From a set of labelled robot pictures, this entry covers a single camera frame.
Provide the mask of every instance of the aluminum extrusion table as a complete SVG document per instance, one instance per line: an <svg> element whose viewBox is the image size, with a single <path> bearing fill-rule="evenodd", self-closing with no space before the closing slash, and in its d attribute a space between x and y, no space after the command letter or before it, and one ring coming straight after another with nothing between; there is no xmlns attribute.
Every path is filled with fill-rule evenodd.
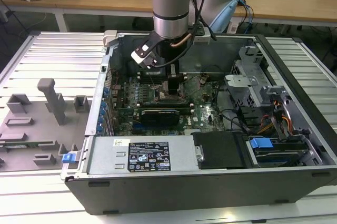
<svg viewBox="0 0 337 224"><path fill-rule="evenodd" d="M72 100L74 90L92 98L105 54L102 33L46 33L30 36L0 74L0 117L12 93L44 100L41 77L55 78L57 91ZM319 110L336 129L336 78L302 43L268 38ZM0 223L336 223L337 186L325 186L292 204L174 212L91 216L60 179L60 170L0 173Z"/></svg>

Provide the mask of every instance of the wooden desk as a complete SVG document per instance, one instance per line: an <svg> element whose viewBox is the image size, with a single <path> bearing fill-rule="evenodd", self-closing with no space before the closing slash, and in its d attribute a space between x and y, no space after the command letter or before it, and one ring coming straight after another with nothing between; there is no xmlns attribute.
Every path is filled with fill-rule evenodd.
<svg viewBox="0 0 337 224"><path fill-rule="evenodd" d="M255 23L337 26L337 0L247 0ZM233 22L239 23L244 8L238 7Z"/></svg>
<svg viewBox="0 0 337 224"><path fill-rule="evenodd" d="M152 16L152 0L3 0L14 11L55 14L60 31L68 31L64 14ZM247 0L254 9L255 23L337 26L336 0ZM238 7L232 23L242 21Z"/></svg>

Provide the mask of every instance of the floor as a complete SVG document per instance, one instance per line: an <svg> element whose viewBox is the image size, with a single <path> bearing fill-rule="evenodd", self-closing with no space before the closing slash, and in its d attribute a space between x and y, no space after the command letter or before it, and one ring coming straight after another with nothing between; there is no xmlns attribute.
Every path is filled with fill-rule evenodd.
<svg viewBox="0 0 337 224"><path fill-rule="evenodd" d="M58 31L57 23L53 14L15 12L17 18L29 30ZM107 29L118 30L152 30L151 18L143 18L137 22L135 29L132 27L133 17L104 16L104 27L101 27L98 16L93 15L66 15L66 21L71 32L101 32ZM20 47L27 32L16 20L15 16L9 15L6 24L0 23L0 70L2 70L17 49ZM243 24L238 33L243 33L247 24ZM263 34L268 37L282 36L280 34L281 25L253 24L250 34ZM297 30L296 26L291 26L287 34L283 37L299 37L314 52L319 59L322 59L331 48L332 41L337 41L337 29L332 32L326 27L303 26L302 30ZM337 57L328 53L324 60L328 68L332 68L337 63Z"/></svg>

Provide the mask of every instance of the copper pipe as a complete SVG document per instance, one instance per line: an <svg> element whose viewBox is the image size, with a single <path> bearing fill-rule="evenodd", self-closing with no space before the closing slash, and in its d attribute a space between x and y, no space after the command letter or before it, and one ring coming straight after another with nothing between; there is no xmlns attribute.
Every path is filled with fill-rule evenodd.
<svg viewBox="0 0 337 224"><path fill-rule="evenodd" d="M191 33L188 33L183 39L180 40L180 42L176 43L176 44L170 44L170 46L172 48L178 48L179 46L182 46L184 43L187 42L188 39L190 39L192 37Z"/></svg>

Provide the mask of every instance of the desk leg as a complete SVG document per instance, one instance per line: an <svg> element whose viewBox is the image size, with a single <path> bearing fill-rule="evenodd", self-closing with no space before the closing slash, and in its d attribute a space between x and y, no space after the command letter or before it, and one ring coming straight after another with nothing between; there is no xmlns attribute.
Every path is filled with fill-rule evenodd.
<svg viewBox="0 0 337 224"><path fill-rule="evenodd" d="M64 14L61 13L61 12L60 13L57 12L57 13L54 13L54 14L55 14L58 29L60 30L60 32L68 32L69 28L68 28L68 25L65 22Z"/></svg>
<svg viewBox="0 0 337 224"><path fill-rule="evenodd" d="M4 10L0 10L0 21L2 23L7 23L8 22L6 11L4 11Z"/></svg>

